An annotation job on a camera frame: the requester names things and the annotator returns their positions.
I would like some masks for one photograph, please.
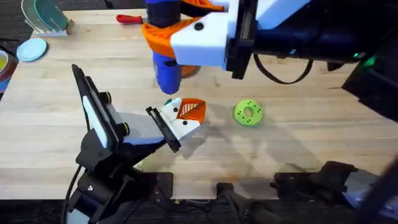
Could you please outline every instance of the light blue disc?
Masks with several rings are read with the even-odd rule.
[[[17,57],[23,62],[31,62],[40,58],[47,49],[47,43],[41,38],[29,39],[17,49]]]

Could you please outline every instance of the plastic container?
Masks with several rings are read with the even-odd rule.
[[[0,50],[0,93],[6,90],[16,67],[15,58]]]

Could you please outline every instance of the gray carpet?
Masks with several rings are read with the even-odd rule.
[[[63,10],[106,9],[103,0],[56,0]],[[112,0],[116,9],[144,8],[143,0]],[[0,0],[0,38],[19,39],[30,37],[32,29],[24,23],[20,9],[20,0]],[[15,50],[17,43],[1,42],[10,50]],[[351,223],[353,211],[345,207],[330,208],[322,203],[300,203],[287,205],[278,200],[267,201],[275,214],[290,217],[294,223],[305,224],[345,224]],[[1,223],[59,223],[61,200],[0,200]],[[176,213],[163,210],[152,203],[144,203],[129,219],[128,223],[231,223],[233,215],[226,202],[219,201],[209,213],[210,220],[199,210]],[[380,219],[378,223],[397,223],[394,220]]]

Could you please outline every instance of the orange bracket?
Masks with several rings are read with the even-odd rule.
[[[181,0],[181,1],[203,9],[210,9],[212,11],[220,11],[220,12],[224,11],[223,6],[215,6],[207,0]]]
[[[170,43],[172,35],[199,19],[200,17],[196,17],[186,21],[178,22],[172,26],[165,28],[159,28],[157,26],[144,23],[142,25],[142,33],[144,34],[144,37],[149,47],[154,52],[161,54],[163,56],[175,58],[175,54],[172,45]]]

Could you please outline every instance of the green light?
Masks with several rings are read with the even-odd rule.
[[[375,63],[376,63],[376,56],[373,56],[373,57],[369,58],[367,61],[365,61],[365,63],[363,63],[362,66],[364,68],[367,68],[367,67],[374,65]]]

